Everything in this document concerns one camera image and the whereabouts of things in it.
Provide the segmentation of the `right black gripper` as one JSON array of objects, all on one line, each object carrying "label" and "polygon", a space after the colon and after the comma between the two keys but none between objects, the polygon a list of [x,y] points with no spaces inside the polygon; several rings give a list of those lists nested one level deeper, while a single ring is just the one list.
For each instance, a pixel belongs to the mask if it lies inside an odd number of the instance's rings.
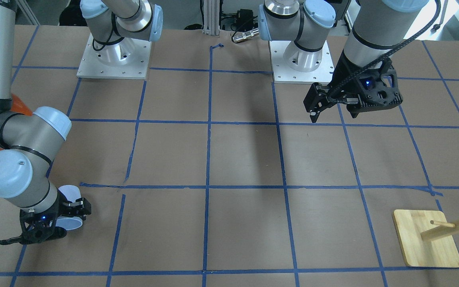
[{"label": "right black gripper", "polygon": [[75,202],[69,202],[58,191],[58,197],[49,209],[43,212],[27,212],[20,210],[19,220],[22,233],[20,236],[0,240],[0,245],[20,243],[22,245],[43,243],[47,240],[64,238],[67,234],[65,228],[57,226],[59,216],[79,217],[86,220],[92,214],[92,205],[84,197]]}]

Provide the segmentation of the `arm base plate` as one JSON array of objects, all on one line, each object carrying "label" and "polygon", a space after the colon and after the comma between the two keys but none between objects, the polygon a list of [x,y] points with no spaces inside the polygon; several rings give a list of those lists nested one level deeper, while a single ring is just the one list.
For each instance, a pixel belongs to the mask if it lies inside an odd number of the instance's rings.
[{"label": "arm base plate", "polygon": [[333,61],[327,42],[321,50],[308,52],[293,41],[270,41],[270,58],[275,83],[328,84],[333,78]]},{"label": "arm base plate", "polygon": [[145,80],[151,47],[149,41],[124,38],[120,43],[95,51],[90,35],[76,75],[90,79]]}]

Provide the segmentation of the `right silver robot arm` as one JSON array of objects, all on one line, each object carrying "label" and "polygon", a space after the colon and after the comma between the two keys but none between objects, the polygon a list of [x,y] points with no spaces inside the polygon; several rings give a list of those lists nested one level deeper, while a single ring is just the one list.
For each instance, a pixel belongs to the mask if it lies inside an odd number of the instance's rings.
[{"label": "right silver robot arm", "polygon": [[[20,210],[20,236],[0,245],[64,238],[66,219],[83,222],[91,203],[68,198],[46,176],[72,123],[52,107],[29,112],[11,93],[16,0],[0,0],[0,198]],[[162,8],[148,0],[82,0],[91,32],[80,67],[93,64],[106,77],[140,78],[147,71],[151,42],[163,29]]]}]

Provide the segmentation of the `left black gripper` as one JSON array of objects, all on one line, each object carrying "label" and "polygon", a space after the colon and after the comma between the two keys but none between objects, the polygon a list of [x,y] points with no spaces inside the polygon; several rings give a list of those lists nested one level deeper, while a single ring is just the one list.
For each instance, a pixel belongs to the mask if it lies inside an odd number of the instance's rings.
[{"label": "left black gripper", "polygon": [[315,82],[304,98],[304,107],[311,122],[317,122],[320,113],[345,100],[353,117],[362,112],[388,110],[402,104],[403,97],[397,86],[398,79],[388,57],[375,69],[368,69],[342,86],[333,98],[328,97],[331,84]]}]

